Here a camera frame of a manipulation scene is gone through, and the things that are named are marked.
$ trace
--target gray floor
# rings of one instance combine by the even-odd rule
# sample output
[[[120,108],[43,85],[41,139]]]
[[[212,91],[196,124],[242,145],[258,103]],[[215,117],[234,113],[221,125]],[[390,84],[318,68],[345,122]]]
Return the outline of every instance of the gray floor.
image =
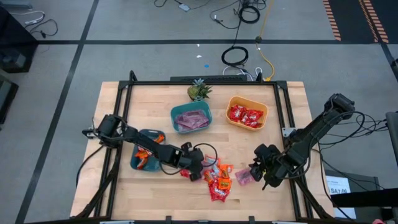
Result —
[[[57,20],[60,30],[51,39],[78,40],[92,2],[35,0],[33,5],[34,10],[44,10],[48,15],[46,18]],[[211,10],[228,2],[233,1],[213,1],[206,7],[186,13],[173,1],[163,8],[156,8],[152,1],[99,0],[88,39],[233,39],[233,30],[222,28],[208,16]],[[198,1],[186,3],[199,4]],[[229,26],[237,23],[231,9],[217,16]],[[244,24],[239,38],[253,39],[260,26],[258,23]],[[333,35],[321,1],[280,0],[271,10],[264,38],[333,40]],[[87,143],[81,130],[91,123],[101,82],[126,79],[130,70],[135,71],[139,80],[219,75],[224,68],[220,56],[229,46],[84,46],[25,221],[68,218],[75,193],[76,171]],[[243,46],[249,50],[246,68],[254,73],[255,67],[262,67],[264,73],[269,74],[270,69],[255,46]],[[274,80],[304,82],[313,117],[321,112],[332,93],[345,94],[356,102],[358,111],[375,119],[384,119],[385,112],[397,110],[398,83],[377,44],[264,44],[260,48],[275,66]],[[393,56],[398,57],[398,46],[390,45],[389,48]],[[29,73],[6,75],[20,88],[0,131],[2,223],[15,222],[75,50],[76,45],[41,45]],[[233,53],[229,59],[239,56]],[[333,132],[349,133],[356,127],[341,126]],[[377,176],[384,187],[398,186],[398,168],[387,132],[350,139],[325,151],[325,159],[345,172]]]

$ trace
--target pineapple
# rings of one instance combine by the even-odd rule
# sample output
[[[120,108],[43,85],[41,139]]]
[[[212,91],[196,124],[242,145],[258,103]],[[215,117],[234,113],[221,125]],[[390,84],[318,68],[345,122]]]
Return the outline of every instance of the pineapple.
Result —
[[[206,85],[203,79],[194,80],[193,85],[188,88],[188,96],[193,101],[204,100],[205,98],[209,98],[207,94],[211,93],[212,90],[210,88],[212,86]]]

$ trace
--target black metal frame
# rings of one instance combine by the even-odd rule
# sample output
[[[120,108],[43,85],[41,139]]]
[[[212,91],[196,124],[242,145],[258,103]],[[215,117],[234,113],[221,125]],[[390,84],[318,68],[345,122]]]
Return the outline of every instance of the black metal frame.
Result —
[[[129,105],[130,105],[130,100],[131,100],[131,95],[132,95],[132,88],[134,85],[191,85],[191,84],[192,84],[191,82],[137,81],[135,74],[133,72],[130,72],[130,79],[128,81],[120,81],[119,82],[118,93],[116,96],[116,103],[114,106],[113,113],[114,114],[119,113],[121,96],[122,96],[123,90],[126,87],[127,87],[127,95],[126,95],[126,100],[124,102],[123,118],[127,120],[127,115],[129,112]],[[282,111],[282,104],[280,101],[280,94],[279,94],[279,88],[280,88],[280,89],[282,89],[284,98],[285,98],[285,104],[286,104],[286,108],[287,108],[287,116],[289,118],[289,126],[291,128],[293,128],[295,126],[293,111],[292,111],[292,106],[290,104],[290,97],[289,97],[289,92],[288,92],[286,81],[264,82],[264,81],[262,81],[261,76],[259,76],[259,78],[255,82],[220,81],[220,82],[207,82],[207,84],[208,85],[264,85],[264,86],[272,86],[274,89],[274,94],[275,94],[275,102],[276,102],[280,131],[281,131],[281,136],[283,138],[282,139],[282,142],[283,142],[285,137],[282,133],[282,128],[285,128],[285,120],[284,120],[284,115],[283,115],[283,111]],[[121,145],[120,147],[118,147],[116,149],[115,157],[121,156],[122,148],[123,148],[123,145]],[[111,155],[112,155],[112,149],[107,148],[105,158],[104,158],[103,170],[102,170],[102,174],[101,174],[101,182],[99,183],[100,185],[104,183],[104,180],[108,174],[109,163],[111,162]],[[117,159],[116,161],[118,162],[118,164],[116,166],[117,166],[117,168],[119,168],[120,160]],[[117,169],[117,171],[114,175],[114,179],[112,180],[111,188],[109,191],[109,199],[108,199],[108,205],[106,208],[106,215],[105,215],[108,218],[112,217],[113,203],[114,203],[114,197],[115,197],[115,191],[116,191],[116,183],[117,183],[117,179],[118,179],[118,170],[119,169]],[[305,183],[305,186],[307,186],[305,176],[303,176],[301,179]],[[296,218],[296,220],[298,220],[299,218],[302,217],[301,212],[300,212],[299,196],[297,194],[297,188],[296,188],[296,184],[295,184],[294,180],[290,180],[289,184],[290,184],[290,191],[292,194],[292,202],[293,202],[293,206],[294,206],[295,218]],[[306,212],[307,212],[307,218],[313,218],[311,205],[310,205],[309,201],[307,200],[307,198],[305,198],[305,197],[304,197],[304,202],[305,202],[305,208],[306,208]],[[94,217],[100,216],[102,203],[103,203],[103,200],[101,197],[95,207]]]

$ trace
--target blue bowl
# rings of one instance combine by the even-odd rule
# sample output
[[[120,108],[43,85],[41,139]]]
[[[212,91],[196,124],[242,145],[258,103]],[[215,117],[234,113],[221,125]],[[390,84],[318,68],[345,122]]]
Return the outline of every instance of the blue bowl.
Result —
[[[198,129],[190,130],[190,131],[179,131],[178,130],[178,124],[175,122],[177,115],[180,115],[186,111],[193,111],[193,110],[203,110],[206,117],[209,119],[209,125],[213,121],[213,118],[211,117],[210,107],[204,101],[195,101],[195,102],[187,103],[184,105],[176,106],[171,110],[171,113],[170,113],[171,117],[172,117],[172,124],[173,124],[174,130],[176,132],[178,132],[180,134],[186,134],[186,133],[192,133],[195,131],[200,131],[200,130],[203,130],[203,129],[206,129],[209,127],[209,125],[208,125],[206,127],[198,128]]]

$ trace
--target wooden tabletop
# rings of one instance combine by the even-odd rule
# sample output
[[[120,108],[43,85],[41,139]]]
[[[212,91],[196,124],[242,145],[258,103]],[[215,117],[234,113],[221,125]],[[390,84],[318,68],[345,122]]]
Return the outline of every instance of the wooden tabletop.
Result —
[[[112,114],[118,82],[104,82],[95,111],[95,125],[98,126],[105,114]],[[310,109],[302,82],[288,82],[290,101],[297,128],[311,122]],[[264,181],[240,186],[235,172],[247,168],[254,158],[258,145],[274,144],[283,150],[282,136],[272,86],[214,86],[209,104],[213,122],[206,130],[178,134],[170,121],[170,110],[174,106],[189,103],[187,86],[133,86],[128,124],[137,129],[158,129],[166,134],[167,144],[181,146],[207,142],[216,147],[222,164],[234,165],[230,175],[233,181],[231,193],[225,203],[212,202],[207,183],[199,180],[190,182],[181,175],[165,175],[163,172],[134,170],[130,166],[134,145],[125,143],[119,170],[112,219],[116,220],[164,220],[171,215],[173,220],[248,220],[254,215],[258,221],[295,220],[289,181],[284,180],[278,188],[268,186],[261,190]],[[267,105],[269,114],[266,124],[259,131],[250,131],[227,123],[225,110],[232,96],[242,96]],[[283,93],[280,91],[285,123],[289,125]],[[123,112],[124,100],[120,114]],[[85,157],[99,147],[98,140],[89,140]],[[203,147],[205,154],[213,155],[212,149]],[[79,184],[73,201],[71,215],[83,210],[97,191],[103,168],[105,149],[92,157],[80,174]],[[326,197],[321,179],[320,160],[312,152],[311,167],[306,174],[308,188],[330,214],[333,206]],[[302,216],[305,216],[303,197],[299,191]],[[104,195],[101,214],[105,214],[108,191]]]

